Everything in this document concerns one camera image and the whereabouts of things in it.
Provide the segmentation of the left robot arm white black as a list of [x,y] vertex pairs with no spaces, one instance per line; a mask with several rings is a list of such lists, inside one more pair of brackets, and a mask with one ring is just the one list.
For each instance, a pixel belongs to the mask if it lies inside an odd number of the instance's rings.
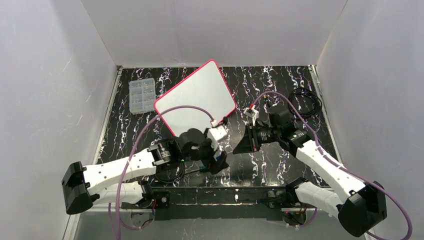
[[153,202],[156,198],[146,181],[127,181],[176,169],[185,161],[201,161],[202,171],[216,175],[229,166],[225,151],[215,156],[219,143],[227,136],[224,126],[207,128],[204,132],[191,128],[180,136],[160,140],[132,157],[86,166],[74,162],[61,180],[65,212],[76,215],[106,203]]

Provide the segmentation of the pink framed whiteboard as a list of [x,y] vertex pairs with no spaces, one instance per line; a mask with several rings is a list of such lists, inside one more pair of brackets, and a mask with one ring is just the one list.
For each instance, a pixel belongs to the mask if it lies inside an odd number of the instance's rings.
[[[230,88],[213,59],[196,69],[189,76],[160,96],[153,104],[157,113],[182,105],[200,107],[221,122],[236,109]],[[192,108],[180,108],[162,116],[162,121],[174,136],[189,129],[204,131],[211,127],[210,117]]]

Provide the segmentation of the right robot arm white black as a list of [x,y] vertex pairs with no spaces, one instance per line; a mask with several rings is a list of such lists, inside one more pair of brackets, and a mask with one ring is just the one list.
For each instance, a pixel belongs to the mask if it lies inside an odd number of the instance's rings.
[[307,204],[324,210],[338,219],[352,236],[360,237],[387,218],[386,197],[378,182],[364,182],[342,170],[342,166],[326,151],[319,150],[314,135],[297,128],[290,111],[269,113],[269,123],[258,119],[254,106],[243,113],[249,123],[234,154],[258,152],[263,144],[278,143],[297,160],[314,170],[332,190],[319,187],[299,177],[276,193],[283,206]]

